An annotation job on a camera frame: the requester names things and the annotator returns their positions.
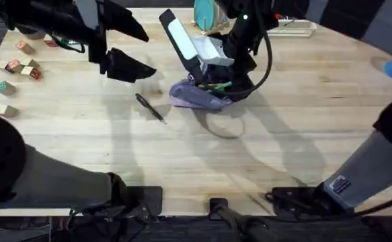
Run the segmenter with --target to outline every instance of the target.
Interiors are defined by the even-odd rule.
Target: purple bag
[[[220,110],[233,103],[229,98],[220,99],[197,86],[188,74],[187,78],[174,84],[169,92],[170,102],[175,107],[202,108],[207,110]]]

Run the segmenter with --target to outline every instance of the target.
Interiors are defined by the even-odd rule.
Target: black mount
[[[323,191],[323,184],[306,188],[273,188],[266,194],[266,200],[273,205],[280,218],[299,220],[319,218],[353,212],[344,210]]]

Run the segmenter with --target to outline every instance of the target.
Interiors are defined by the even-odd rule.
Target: label
[[[343,175],[339,175],[333,182],[330,183],[329,188],[336,194],[341,194],[349,186],[351,186],[351,182]]]

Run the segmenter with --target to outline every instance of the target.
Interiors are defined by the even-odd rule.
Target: gray floor
[[[191,7],[192,0],[120,0],[128,7]],[[0,20],[0,43],[6,33],[6,27]],[[9,221],[8,218],[1,219],[3,223]],[[144,230],[135,240],[137,241],[231,241],[231,232],[224,223],[214,223],[209,221],[188,224],[188,218],[170,218],[154,224]],[[392,217],[376,218],[390,237],[392,238]],[[289,225],[272,223],[271,229],[284,237],[290,237],[293,241],[392,241],[376,229],[364,225],[361,220],[351,220],[340,223],[317,223],[307,225]],[[133,234],[138,225],[129,224],[128,234]],[[93,235],[92,228],[81,229],[81,237],[76,241],[108,241],[105,238]],[[43,231],[0,231],[0,241],[21,241],[22,238],[33,237],[46,233]]]

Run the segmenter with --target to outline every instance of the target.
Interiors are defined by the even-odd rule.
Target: wooden table
[[[159,23],[164,9],[132,10],[150,42],[118,32],[109,32],[108,41],[157,68],[156,75],[131,86],[101,76],[86,54],[27,40],[44,78],[0,71],[0,81],[19,89],[15,97],[0,94],[0,104],[20,110],[9,121],[40,152],[90,171],[117,173],[130,186],[162,186],[164,215],[206,214],[212,197],[228,198],[244,214],[271,214],[263,193],[275,186],[316,186],[329,177],[392,101],[392,79],[378,70],[391,57],[319,28],[311,38],[272,39],[273,71],[246,100],[219,114],[173,108],[169,88],[186,71]],[[190,34],[200,33],[190,26],[192,9],[173,12]],[[15,48],[22,39],[19,32],[7,33],[0,65],[29,57]],[[254,81],[266,68],[264,45],[256,62]],[[167,125],[135,101],[133,93],[141,89]],[[360,208],[391,198],[392,187]],[[0,216],[60,214],[67,211],[0,210]]]

